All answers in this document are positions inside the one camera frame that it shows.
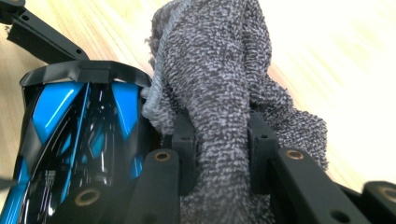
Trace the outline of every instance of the grey towel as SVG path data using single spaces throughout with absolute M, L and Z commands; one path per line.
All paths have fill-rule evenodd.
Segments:
M 326 125 L 296 110 L 267 75 L 272 49 L 258 1 L 168 3 L 154 15 L 149 45 L 154 78 L 144 116 L 169 134 L 177 112 L 187 109 L 203 142 L 197 184 L 182 198 L 182 222 L 273 222 L 268 198 L 249 189 L 250 108 L 262 113 L 282 147 L 306 150 L 324 169 Z

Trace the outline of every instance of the mounting hole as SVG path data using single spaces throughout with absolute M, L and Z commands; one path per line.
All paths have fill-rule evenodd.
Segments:
M 347 216 L 347 214 L 341 212 L 340 210 L 332 210 L 330 212 L 330 215 L 332 216 L 332 218 L 334 218 L 338 222 L 341 222 L 341 223 L 349 223 L 350 222 L 350 219 Z
M 289 157 L 289 158 L 291 158 L 291 159 L 293 159 L 293 160 L 302 160 L 303 158 L 304 158 L 304 154 L 303 153 L 301 153 L 301 152 L 299 152 L 299 151 L 296 151 L 296 150 L 288 150 L 287 152 L 286 152 L 286 155 Z
M 30 20 L 30 18 L 29 18 L 28 16 L 26 16 L 26 15 L 23 15 L 23 16 L 22 16 L 22 19 L 23 19 L 24 21 L 29 21 L 29 20 Z
M 100 191 L 97 189 L 85 189 L 75 199 L 76 205 L 82 207 L 90 205 L 100 198 Z
M 158 152 L 155 154 L 154 159 L 156 161 L 169 161 L 171 159 L 171 154 L 167 152 Z
M 384 196 L 387 200 L 396 203 L 396 189 L 382 186 L 378 189 L 382 196 Z
M 144 224 L 151 224 L 157 221 L 157 216 L 151 213 L 147 213 L 142 216 L 142 223 Z

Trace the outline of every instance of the light wood surface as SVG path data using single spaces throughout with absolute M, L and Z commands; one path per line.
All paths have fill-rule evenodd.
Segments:
M 82 47 L 152 74 L 151 18 L 168 0 L 28 0 L 26 7 Z M 361 191 L 396 183 L 396 2 L 261 0 L 273 42 L 270 75 L 296 107 L 328 124 L 328 175 Z M 45 65 L 6 41 L 0 25 L 0 176 L 11 177 L 19 148 L 20 78 Z M 0 210 L 7 190 L 0 192 Z

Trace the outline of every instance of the terry cloth fabric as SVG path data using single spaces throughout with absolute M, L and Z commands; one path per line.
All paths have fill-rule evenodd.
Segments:
M 148 42 L 154 78 L 143 115 L 171 134 L 187 109 L 202 142 L 182 223 L 272 223 L 268 197 L 250 191 L 249 110 L 261 112 L 282 147 L 306 150 L 323 169 L 327 131 L 267 75 L 271 43 L 258 1 L 170 2 L 155 13 Z

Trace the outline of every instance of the wooden floor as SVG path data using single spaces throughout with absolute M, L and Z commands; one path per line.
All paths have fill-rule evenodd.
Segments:
M 150 20 L 167 0 L 30 0 L 26 7 L 91 59 L 149 74 Z M 396 183 L 396 2 L 261 0 L 273 42 L 270 75 L 302 110 L 328 124 L 328 175 L 361 190 Z M 45 65 L 6 41 L 0 25 L 0 176 L 12 176 L 20 142 L 20 78 Z M 0 192 L 0 210 L 7 190 Z

